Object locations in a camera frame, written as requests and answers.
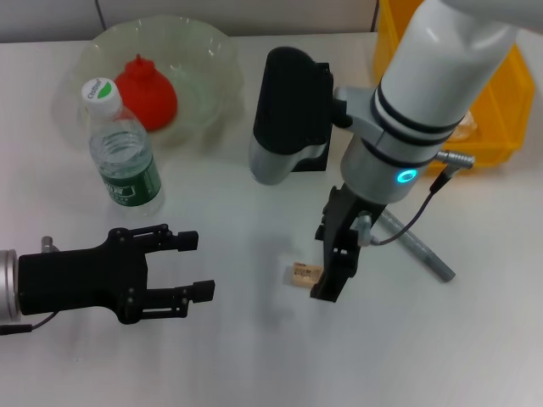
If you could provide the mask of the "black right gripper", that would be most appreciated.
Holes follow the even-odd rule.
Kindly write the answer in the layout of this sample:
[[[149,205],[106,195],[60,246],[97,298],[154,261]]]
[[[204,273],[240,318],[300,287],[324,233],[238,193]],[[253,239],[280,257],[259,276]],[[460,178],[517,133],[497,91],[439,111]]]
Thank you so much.
[[[335,303],[349,278],[358,269],[360,246],[354,227],[360,213],[367,212],[373,225],[386,208],[355,195],[345,184],[332,187],[315,239],[323,242],[323,253],[328,255],[323,272],[311,289],[311,297]]]

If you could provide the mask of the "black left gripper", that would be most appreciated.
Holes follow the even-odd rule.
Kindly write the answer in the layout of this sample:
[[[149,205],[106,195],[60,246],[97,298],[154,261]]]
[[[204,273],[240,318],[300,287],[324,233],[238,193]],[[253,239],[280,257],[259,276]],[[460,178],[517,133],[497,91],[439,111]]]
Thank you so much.
[[[22,255],[18,260],[21,313],[38,315],[102,307],[111,310],[125,325],[140,320],[186,318],[190,303],[213,299],[215,281],[147,290],[145,254],[195,251],[198,244],[196,231],[174,233],[167,224],[161,224],[114,229],[95,248]]]

